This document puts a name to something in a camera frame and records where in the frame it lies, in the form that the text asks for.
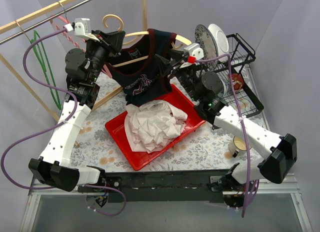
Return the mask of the green plastic hanger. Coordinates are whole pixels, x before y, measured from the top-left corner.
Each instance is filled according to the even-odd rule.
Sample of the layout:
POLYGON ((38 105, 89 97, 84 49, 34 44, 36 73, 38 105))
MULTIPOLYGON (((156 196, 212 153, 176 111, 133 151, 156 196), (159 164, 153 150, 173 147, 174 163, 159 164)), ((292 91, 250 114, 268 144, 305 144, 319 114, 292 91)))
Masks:
MULTIPOLYGON (((51 68, 51 64, 45 49, 45 46, 43 44, 43 42, 38 43, 37 45, 35 45, 33 48, 33 52, 34 55, 36 56, 40 67, 42 69, 45 81, 48 85, 53 85, 54 87, 56 86, 56 81, 54 78, 54 74, 51 68)), ((52 89, 50 88, 50 94, 51 97, 55 103, 55 106, 61 110, 62 109, 62 105, 61 105, 61 100, 60 100, 60 96, 59 96, 59 92, 56 89, 52 89)))

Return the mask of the white tank top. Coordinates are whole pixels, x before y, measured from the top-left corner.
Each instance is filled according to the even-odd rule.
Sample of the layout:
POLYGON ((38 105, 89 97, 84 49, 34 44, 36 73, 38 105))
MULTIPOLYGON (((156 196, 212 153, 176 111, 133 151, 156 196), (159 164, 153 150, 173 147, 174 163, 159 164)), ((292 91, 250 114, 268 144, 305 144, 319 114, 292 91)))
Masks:
POLYGON ((136 109, 130 118, 131 125, 150 135, 156 133, 181 134, 188 115, 165 100, 153 100, 136 109))
POLYGON ((179 137, 188 115, 180 109, 127 110, 124 128, 133 152, 158 152, 179 137))

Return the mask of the pink plastic hanger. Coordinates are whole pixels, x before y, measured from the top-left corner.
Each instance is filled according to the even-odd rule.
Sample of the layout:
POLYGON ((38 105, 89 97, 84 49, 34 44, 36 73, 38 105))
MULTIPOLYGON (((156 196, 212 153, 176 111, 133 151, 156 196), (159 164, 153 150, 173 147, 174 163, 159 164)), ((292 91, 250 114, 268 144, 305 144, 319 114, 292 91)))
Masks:
MULTIPOLYGON (((49 22, 55 31, 61 31, 65 25, 70 23, 70 21, 62 15, 51 19, 49 22)), ((68 50, 78 48, 83 52, 86 51, 86 41, 82 38, 76 37, 73 32, 62 32, 61 36, 64 37, 64 40, 69 44, 68 50)), ((112 78, 112 75, 106 65, 102 67, 101 72, 108 76, 110 79, 112 78)))

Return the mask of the navy basketball jersey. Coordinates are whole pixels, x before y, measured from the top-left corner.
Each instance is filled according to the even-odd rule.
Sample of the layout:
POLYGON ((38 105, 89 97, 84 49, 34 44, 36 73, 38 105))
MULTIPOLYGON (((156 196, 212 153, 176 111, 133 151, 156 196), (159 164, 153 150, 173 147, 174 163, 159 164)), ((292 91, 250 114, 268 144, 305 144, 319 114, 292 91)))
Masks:
POLYGON ((123 88, 127 105, 137 107, 172 92, 170 80, 162 77, 156 55, 170 59, 168 50, 176 33, 148 29, 137 43, 108 57, 106 66, 112 78, 123 88))

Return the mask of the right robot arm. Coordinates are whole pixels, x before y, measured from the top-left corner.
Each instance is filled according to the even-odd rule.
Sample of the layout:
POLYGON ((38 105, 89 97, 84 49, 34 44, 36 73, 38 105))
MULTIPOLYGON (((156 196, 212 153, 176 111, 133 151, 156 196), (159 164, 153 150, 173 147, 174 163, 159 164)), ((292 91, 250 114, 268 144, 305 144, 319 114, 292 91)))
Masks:
POLYGON ((190 58, 187 53, 173 49, 168 53, 171 59, 155 56, 160 75, 179 80, 198 103, 194 109, 200 118, 213 128, 222 128, 243 140, 260 155, 260 159, 248 159, 246 164, 236 163, 211 186, 217 191, 237 191, 246 182, 260 179, 281 184, 297 161, 297 139, 289 133, 281 136, 247 119, 239 108, 233 108, 219 97, 224 86, 216 72, 202 72, 200 64, 183 67, 190 58))

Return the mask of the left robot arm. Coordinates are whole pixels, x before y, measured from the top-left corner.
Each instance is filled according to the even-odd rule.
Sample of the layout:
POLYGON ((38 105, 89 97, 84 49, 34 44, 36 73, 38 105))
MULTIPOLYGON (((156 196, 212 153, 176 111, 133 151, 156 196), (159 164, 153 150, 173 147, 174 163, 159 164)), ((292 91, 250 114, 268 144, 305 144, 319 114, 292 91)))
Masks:
POLYGON ((66 53, 67 90, 57 127, 39 158, 32 158, 28 164, 42 184, 67 192, 84 184, 95 192, 106 188, 101 169, 71 168, 70 158, 82 125, 95 105, 100 90, 96 83, 98 76, 109 58, 120 55, 125 34, 95 30, 93 38, 85 39, 85 50, 73 48, 66 53))

